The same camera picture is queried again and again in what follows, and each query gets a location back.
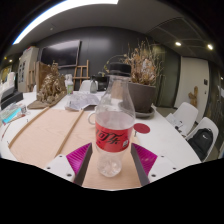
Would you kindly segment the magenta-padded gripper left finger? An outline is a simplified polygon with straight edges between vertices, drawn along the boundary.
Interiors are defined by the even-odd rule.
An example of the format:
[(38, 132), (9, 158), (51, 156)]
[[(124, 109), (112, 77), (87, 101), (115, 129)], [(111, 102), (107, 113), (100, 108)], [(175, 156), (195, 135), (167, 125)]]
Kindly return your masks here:
[(91, 155), (92, 144), (88, 143), (67, 155), (59, 154), (45, 167), (45, 170), (81, 186)]

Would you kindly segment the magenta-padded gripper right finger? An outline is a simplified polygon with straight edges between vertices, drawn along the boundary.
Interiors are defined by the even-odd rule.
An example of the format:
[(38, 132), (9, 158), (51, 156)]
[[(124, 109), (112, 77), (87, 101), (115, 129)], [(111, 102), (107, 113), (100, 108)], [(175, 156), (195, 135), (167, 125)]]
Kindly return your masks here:
[(131, 144), (131, 154), (142, 186), (178, 170), (178, 167), (166, 156), (156, 155), (138, 144)]

